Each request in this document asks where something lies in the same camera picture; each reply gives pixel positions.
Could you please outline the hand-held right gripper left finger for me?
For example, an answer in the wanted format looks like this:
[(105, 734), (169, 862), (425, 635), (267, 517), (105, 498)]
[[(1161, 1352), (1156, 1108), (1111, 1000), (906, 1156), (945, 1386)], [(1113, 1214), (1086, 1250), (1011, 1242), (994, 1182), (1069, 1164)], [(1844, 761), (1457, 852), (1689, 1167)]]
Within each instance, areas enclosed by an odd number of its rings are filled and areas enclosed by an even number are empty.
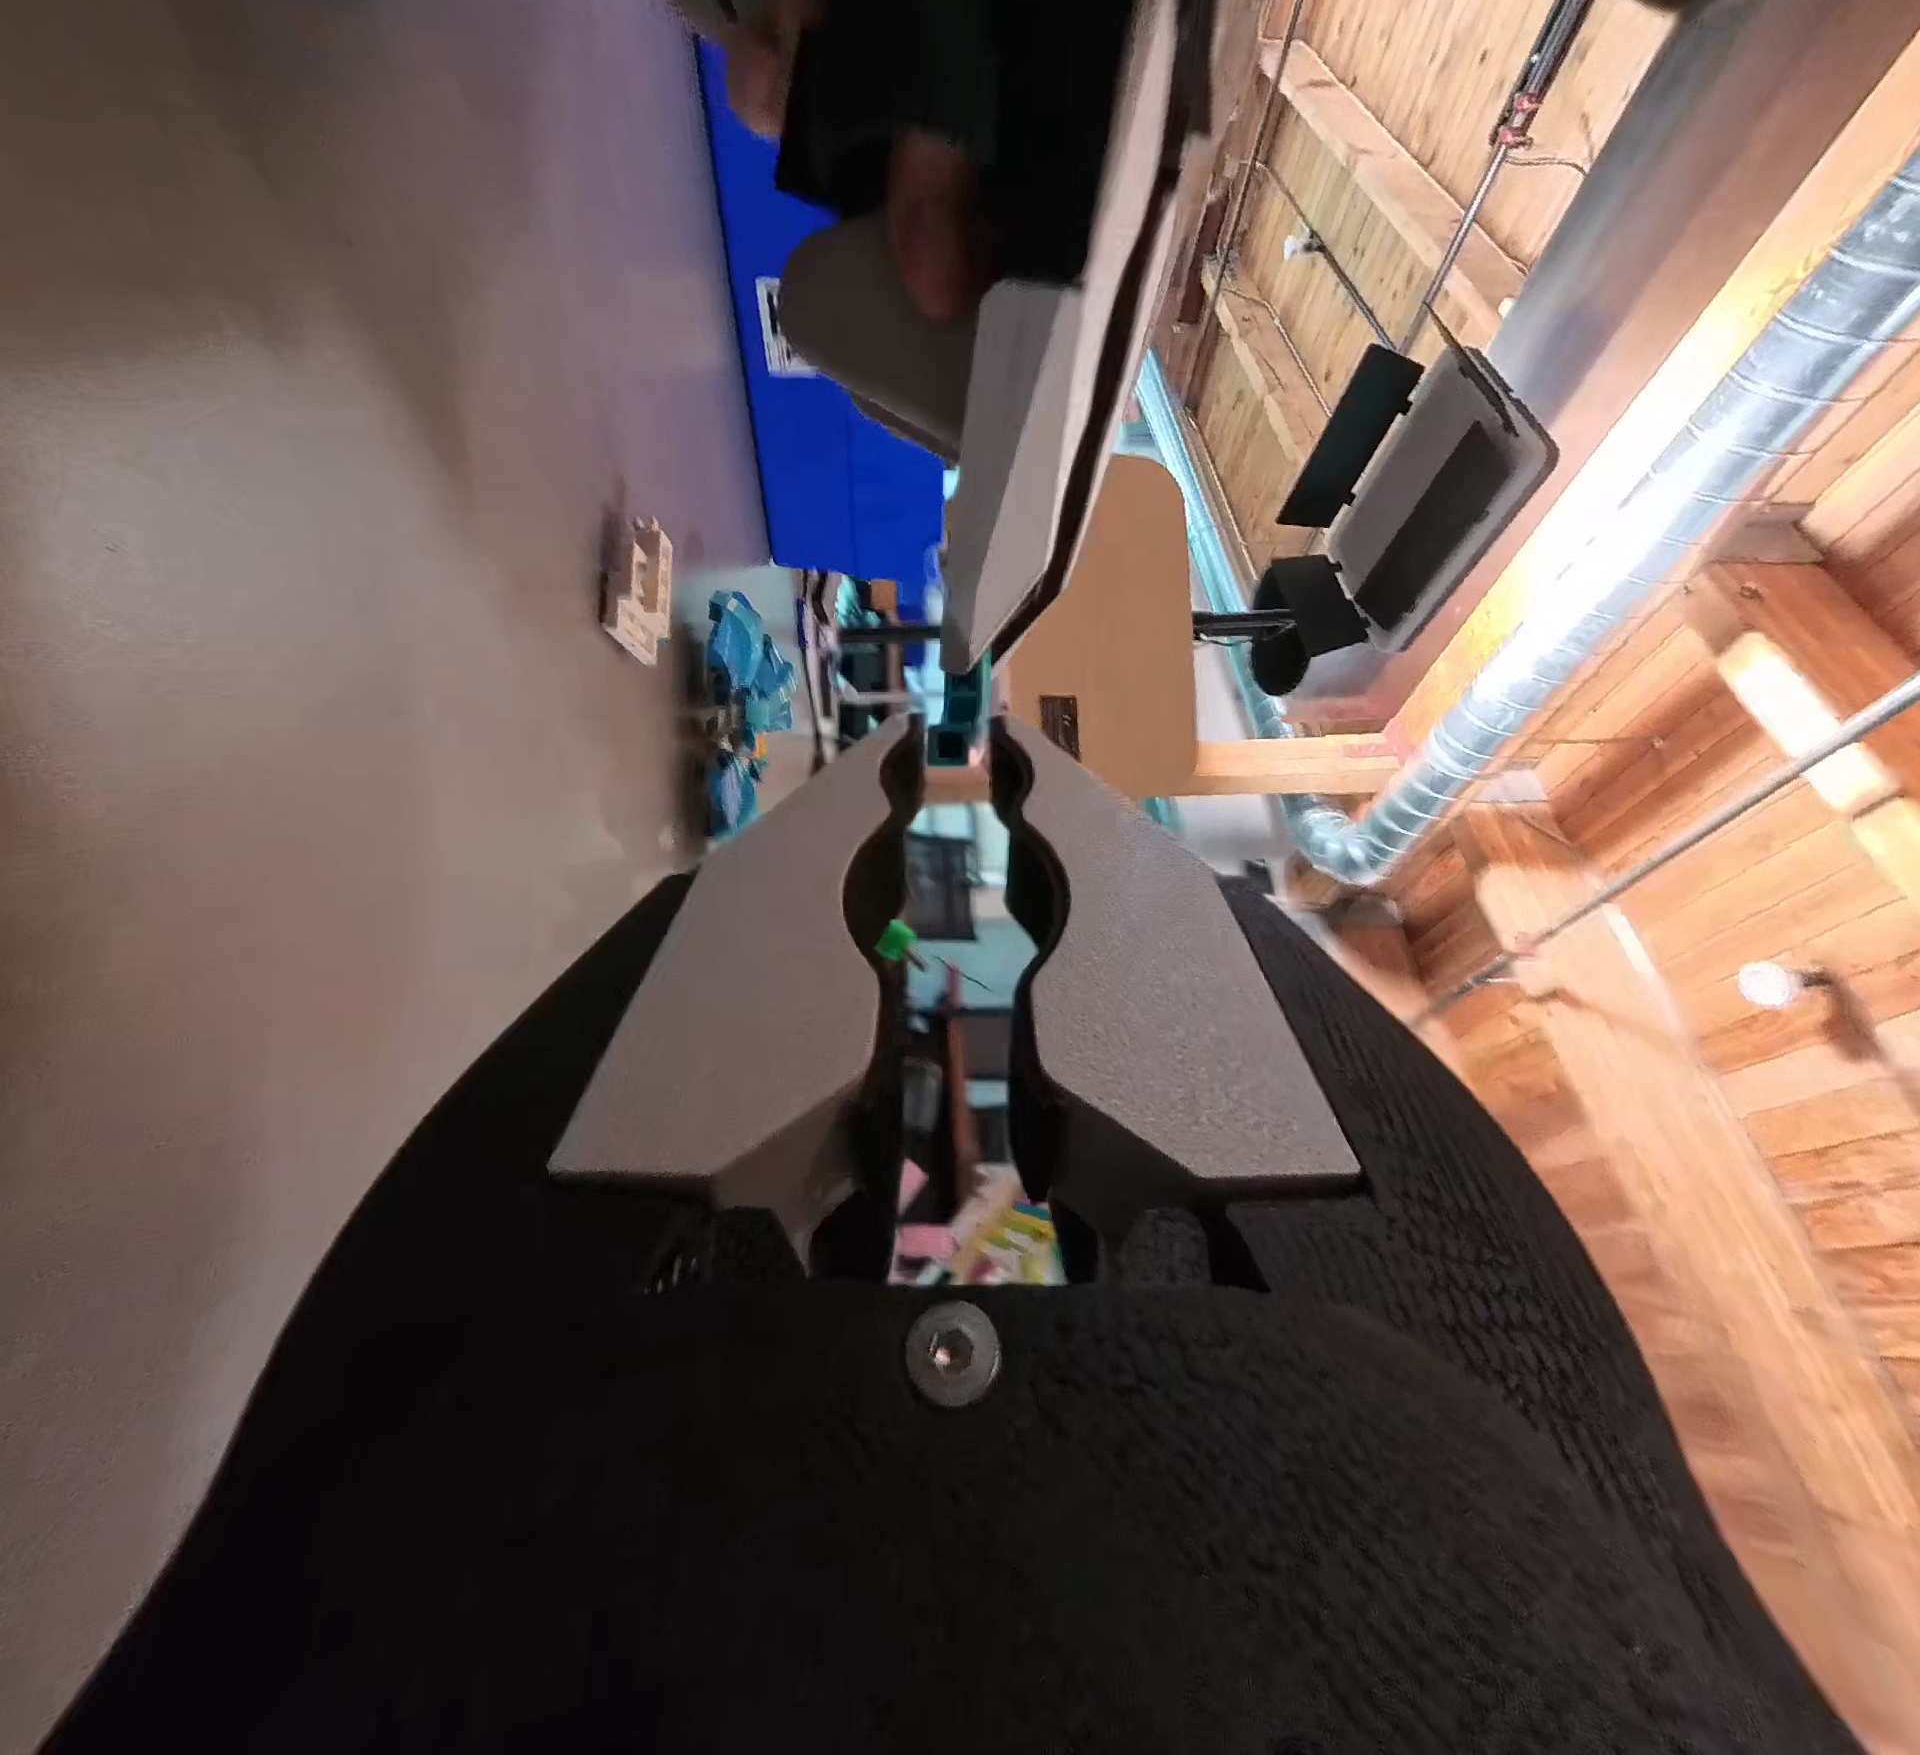
[(858, 1187), (852, 1110), (921, 786), (921, 724), (895, 715), (707, 855), (554, 1144), (554, 1179), (783, 1222), (821, 1222)]

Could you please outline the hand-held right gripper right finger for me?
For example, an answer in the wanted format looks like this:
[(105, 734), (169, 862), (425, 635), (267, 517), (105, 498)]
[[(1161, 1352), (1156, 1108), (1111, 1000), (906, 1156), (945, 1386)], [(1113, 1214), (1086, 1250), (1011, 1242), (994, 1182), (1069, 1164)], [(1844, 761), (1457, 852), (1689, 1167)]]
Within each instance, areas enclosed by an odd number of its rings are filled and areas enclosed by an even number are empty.
[(1357, 1189), (1211, 868), (1019, 719), (992, 722), (989, 770), (1005, 905), (1035, 945), (1008, 1089), (1026, 1190), (1120, 1239), (1151, 1210)]

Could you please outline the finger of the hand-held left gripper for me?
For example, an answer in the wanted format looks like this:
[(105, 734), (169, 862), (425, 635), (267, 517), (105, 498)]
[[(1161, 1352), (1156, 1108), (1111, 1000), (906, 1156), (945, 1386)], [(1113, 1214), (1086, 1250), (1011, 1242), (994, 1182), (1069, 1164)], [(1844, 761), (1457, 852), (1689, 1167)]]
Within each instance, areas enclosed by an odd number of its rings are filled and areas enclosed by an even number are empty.
[(942, 665), (1004, 664), (1062, 594), (1117, 456), (1139, 456), (1109, 302), (1082, 287), (1002, 283), (977, 313), (957, 491), (948, 503)]

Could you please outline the blue lego flower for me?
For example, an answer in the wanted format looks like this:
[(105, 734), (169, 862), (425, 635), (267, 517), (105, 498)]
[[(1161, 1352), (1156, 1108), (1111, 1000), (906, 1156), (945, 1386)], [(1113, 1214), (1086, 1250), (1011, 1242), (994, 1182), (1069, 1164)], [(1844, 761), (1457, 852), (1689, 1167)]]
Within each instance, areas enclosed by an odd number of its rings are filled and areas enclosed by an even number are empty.
[(797, 667), (735, 589), (707, 595), (703, 689), (711, 733), (707, 833), (724, 841), (756, 820), (770, 743), (792, 731), (798, 689)]

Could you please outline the tan lego piece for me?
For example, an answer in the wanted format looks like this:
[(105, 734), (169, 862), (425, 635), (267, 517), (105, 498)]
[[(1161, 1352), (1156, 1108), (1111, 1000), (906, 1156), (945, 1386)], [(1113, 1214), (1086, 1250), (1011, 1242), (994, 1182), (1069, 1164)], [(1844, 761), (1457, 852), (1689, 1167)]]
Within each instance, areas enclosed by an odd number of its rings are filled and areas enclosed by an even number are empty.
[(629, 518), (602, 566), (599, 623), (641, 665), (658, 665), (674, 631), (674, 545), (660, 518)]

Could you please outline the person's left hand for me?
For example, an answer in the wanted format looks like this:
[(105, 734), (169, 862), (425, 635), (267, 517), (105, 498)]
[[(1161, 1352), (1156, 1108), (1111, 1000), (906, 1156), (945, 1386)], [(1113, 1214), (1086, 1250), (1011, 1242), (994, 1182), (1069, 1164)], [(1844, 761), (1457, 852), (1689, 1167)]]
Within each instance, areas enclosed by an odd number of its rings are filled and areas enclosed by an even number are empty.
[[(771, 0), (765, 21), (724, 30), (728, 102), (751, 134), (781, 134), (801, 34), (821, 8), (823, 0)], [(895, 138), (885, 232), (907, 300), (929, 318), (971, 313), (995, 278), (995, 239), (977, 206), (976, 167), (929, 132)]]

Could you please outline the light wooden panel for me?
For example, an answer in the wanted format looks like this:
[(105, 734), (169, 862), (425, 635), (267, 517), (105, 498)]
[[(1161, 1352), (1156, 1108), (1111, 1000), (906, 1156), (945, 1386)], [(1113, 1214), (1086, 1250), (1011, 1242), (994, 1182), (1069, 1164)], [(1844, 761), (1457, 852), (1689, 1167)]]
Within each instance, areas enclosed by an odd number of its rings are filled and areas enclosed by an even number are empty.
[(1004, 710), (1124, 798), (1188, 798), (1194, 650), (1183, 492), (1161, 462), (1117, 456), (1067, 587), (1005, 665)]

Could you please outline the blue plastic bin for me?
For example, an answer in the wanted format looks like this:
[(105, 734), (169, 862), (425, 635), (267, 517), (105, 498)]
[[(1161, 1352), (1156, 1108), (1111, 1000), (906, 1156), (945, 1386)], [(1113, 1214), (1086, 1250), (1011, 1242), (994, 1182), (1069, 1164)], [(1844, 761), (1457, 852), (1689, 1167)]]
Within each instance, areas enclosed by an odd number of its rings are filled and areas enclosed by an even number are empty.
[(790, 343), (781, 273), (828, 215), (775, 186), (775, 146), (734, 116), (721, 55), (698, 45), (735, 354), (773, 563), (891, 583), (920, 600), (945, 518), (945, 469), (860, 413)]

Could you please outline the grey ceiling-mounted unit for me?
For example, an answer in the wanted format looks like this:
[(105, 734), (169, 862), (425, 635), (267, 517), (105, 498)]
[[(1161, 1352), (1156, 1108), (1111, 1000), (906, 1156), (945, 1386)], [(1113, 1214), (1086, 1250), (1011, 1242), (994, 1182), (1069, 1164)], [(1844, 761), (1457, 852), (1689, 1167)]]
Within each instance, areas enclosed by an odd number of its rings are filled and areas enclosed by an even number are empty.
[(1320, 658), (1404, 651), (1554, 465), (1479, 352), (1448, 346), (1423, 366), (1367, 347), (1277, 515), (1322, 542), (1260, 576), (1254, 614), (1284, 625), (1249, 643), (1259, 687), (1284, 698)]

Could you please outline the metal ceiling pipe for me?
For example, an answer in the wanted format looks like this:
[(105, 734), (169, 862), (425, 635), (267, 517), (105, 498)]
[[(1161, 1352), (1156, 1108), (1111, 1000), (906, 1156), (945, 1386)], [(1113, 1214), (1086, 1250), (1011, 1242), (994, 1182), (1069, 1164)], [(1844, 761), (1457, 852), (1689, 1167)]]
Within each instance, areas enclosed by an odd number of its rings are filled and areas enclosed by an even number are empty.
[(1668, 871), (1670, 866), (1683, 859), (1686, 855), (1691, 855), (1717, 833), (1767, 807), (1786, 794), (1793, 782), (1811, 782), (1811, 773), (1815, 768), (1829, 767), (1841, 754), (1860, 750), (1869, 737), (1880, 734), (1891, 722), (1905, 719), (1908, 713), (1916, 710), (1916, 705), (1917, 672), (1912, 672), (1908, 678), (1887, 689), (1883, 696), (1874, 701), (1866, 710), (1843, 720), (1829, 737), (1793, 754), (1786, 762), (1762, 775), (1762, 778), (1740, 794), (1740, 798), (1713, 810), (1704, 820), (1683, 829), (1679, 836), (1668, 839), (1656, 854), (1641, 857), (1625, 871), (1603, 883), (1599, 890), (1550, 918), (1546, 925), (1522, 931), (1515, 947), (1504, 948), (1498, 956), (1484, 963), (1463, 980), (1432, 999), (1427, 1006), (1415, 1015), (1411, 1025), (1415, 1030), (1425, 1030), (1430, 1023), (1440, 1023), (1446, 1011), (1474, 994), (1478, 988), (1515, 975), (1525, 965), (1536, 963), (1548, 945), (1614, 906), (1645, 880)]

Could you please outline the silver ceiling duct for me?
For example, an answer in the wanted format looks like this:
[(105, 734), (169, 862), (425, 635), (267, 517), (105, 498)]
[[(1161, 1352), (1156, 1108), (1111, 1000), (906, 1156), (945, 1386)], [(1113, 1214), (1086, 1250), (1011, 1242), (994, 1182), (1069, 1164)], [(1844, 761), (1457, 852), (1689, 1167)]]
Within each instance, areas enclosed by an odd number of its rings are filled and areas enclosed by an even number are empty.
[(1355, 820), (1314, 798), (1282, 799), (1303, 866), (1340, 888), (1378, 886), (1498, 770), (1504, 748), (1891, 349), (1916, 308), (1917, 160), (1908, 157), (1383, 794)]

